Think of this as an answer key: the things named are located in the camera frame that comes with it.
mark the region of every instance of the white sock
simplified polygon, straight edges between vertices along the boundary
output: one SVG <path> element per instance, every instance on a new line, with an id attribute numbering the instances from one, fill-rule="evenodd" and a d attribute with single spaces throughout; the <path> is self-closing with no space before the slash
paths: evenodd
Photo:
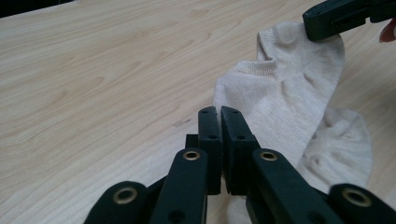
<path id="1" fill-rule="evenodd" d="M 283 22 L 258 35 L 258 61 L 240 62 L 217 81 L 214 106 L 244 115 L 261 147 L 282 153 L 295 167 L 341 76 L 340 36 L 319 42 L 304 25 Z"/>
<path id="2" fill-rule="evenodd" d="M 365 188 L 372 170 L 372 142 L 361 115 L 327 108 L 297 171 L 325 193 L 341 183 Z"/>

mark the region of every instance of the wooden table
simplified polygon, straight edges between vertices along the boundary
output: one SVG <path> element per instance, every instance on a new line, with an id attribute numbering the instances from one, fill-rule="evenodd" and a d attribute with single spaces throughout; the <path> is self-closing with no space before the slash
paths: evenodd
<path id="1" fill-rule="evenodd" d="M 256 34 L 319 1 L 81 0 L 0 20 L 0 222 L 82 223 L 110 186 L 167 174 L 217 77 Z M 374 141 L 368 189 L 396 208 L 396 43 L 385 23 L 343 34 L 332 106 Z M 226 223 L 226 195 L 208 223 Z"/>

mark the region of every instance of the black plastic part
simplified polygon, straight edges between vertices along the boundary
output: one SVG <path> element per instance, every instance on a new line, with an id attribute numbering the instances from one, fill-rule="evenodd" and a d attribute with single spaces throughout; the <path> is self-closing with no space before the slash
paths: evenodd
<path id="1" fill-rule="evenodd" d="M 220 194 L 222 170 L 222 136 L 216 108 L 210 106 L 198 112 L 198 146 L 207 153 L 208 195 Z"/>
<path id="2" fill-rule="evenodd" d="M 249 165 L 276 223 L 343 223 L 282 154 L 257 149 Z"/>
<path id="3" fill-rule="evenodd" d="M 198 148 L 180 150 L 172 163 L 149 223 L 205 223 L 207 155 Z"/>
<path id="4" fill-rule="evenodd" d="M 250 131 L 242 113 L 236 109 L 221 108 L 223 133 L 223 171 L 226 187 L 232 195 L 247 195 L 248 160 L 260 145 Z"/>
<path id="5" fill-rule="evenodd" d="M 247 192 L 247 212 L 253 224 L 274 224 L 275 219 L 259 189 L 252 185 Z"/>
<path id="6" fill-rule="evenodd" d="M 329 204 L 345 223 L 396 223 L 396 213 L 366 189 L 341 184 L 332 186 Z"/>
<path id="7" fill-rule="evenodd" d="M 392 0 L 328 0 L 311 7 L 303 14 L 305 31 L 311 41 L 361 26 L 366 18 L 380 22 L 396 17 Z"/>
<path id="8" fill-rule="evenodd" d="M 116 184 L 105 191 L 84 223 L 145 223 L 145 219 L 149 216 L 146 207 L 147 196 L 147 189 L 142 184 L 129 181 Z"/>

